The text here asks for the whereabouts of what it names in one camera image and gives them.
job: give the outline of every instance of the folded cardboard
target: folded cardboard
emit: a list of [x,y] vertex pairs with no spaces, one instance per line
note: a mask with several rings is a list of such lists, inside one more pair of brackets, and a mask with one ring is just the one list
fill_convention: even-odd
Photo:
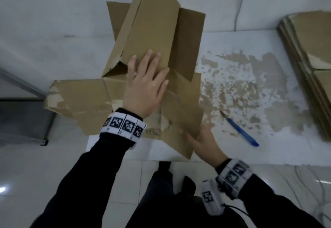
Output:
[[161,52],[157,71],[170,68],[169,84],[160,108],[144,119],[144,137],[163,140],[189,159],[193,151],[180,130],[197,137],[203,116],[201,74],[194,69],[205,14],[181,8],[177,0],[107,2],[107,7],[115,45],[101,79],[55,81],[45,107],[76,119],[85,134],[98,134],[108,114],[122,105],[130,57],[136,54],[139,63],[148,49]]
[[322,138],[331,140],[331,12],[287,16],[278,31]]

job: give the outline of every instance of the tiled floor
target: tiled floor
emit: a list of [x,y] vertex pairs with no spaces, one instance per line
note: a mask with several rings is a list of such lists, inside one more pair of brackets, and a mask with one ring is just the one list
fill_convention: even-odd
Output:
[[[75,123],[60,116],[53,126],[48,146],[0,146],[0,187],[6,187],[0,193],[0,227],[28,227],[42,213],[60,180],[85,151],[86,143],[87,137]],[[157,166],[156,161],[122,162],[103,217],[103,227],[125,227]],[[325,227],[331,227],[331,222],[321,215],[331,217],[330,167],[252,165],[252,168],[276,193],[322,218]],[[205,163],[174,162],[170,171],[175,193],[180,191],[184,175],[196,185],[216,175]],[[231,201],[226,196],[223,199],[227,204],[245,209],[239,200]],[[249,218],[243,218],[249,227],[255,227]]]

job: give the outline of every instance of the blue pen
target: blue pen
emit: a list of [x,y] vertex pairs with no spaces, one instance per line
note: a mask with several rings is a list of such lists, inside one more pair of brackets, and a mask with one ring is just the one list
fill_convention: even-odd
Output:
[[230,117],[228,117],[222,110],[219,111],[221,115],[254,147],[259,147],[259,144],[247,134],[241,127],[239,127]]

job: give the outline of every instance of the person's right arm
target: person's right arm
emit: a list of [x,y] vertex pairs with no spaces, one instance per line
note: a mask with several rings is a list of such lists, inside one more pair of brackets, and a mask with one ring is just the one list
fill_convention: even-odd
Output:
[[[207,126],[201,126],[198,139],[183,132],[195,153],[213,166],[220,175],[229,169],[231,159],[218,147],[213,134]],[[224,189],[230,197],[235,198]],[[323,227],[315,218],[296,207],[286,197],[276,195],[257,175],[253,174],[239,191],[238,198],[244,202],[246,210],[256,227]]]

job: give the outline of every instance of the cable on wall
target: cable on wall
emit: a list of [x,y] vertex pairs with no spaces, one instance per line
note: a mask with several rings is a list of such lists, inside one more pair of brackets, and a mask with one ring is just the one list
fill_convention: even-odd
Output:
[[238,21],[238,16],[239,16],[239,13],[240,13],[240,10],[241,10],[241,5],[243,3],[243,0],[240,0],[240,3],[239,3],[239,8],[237,10],[237,14],[236,14],[236,17],[234,19],[234,31],[236,32],[237,31],[237,21]]

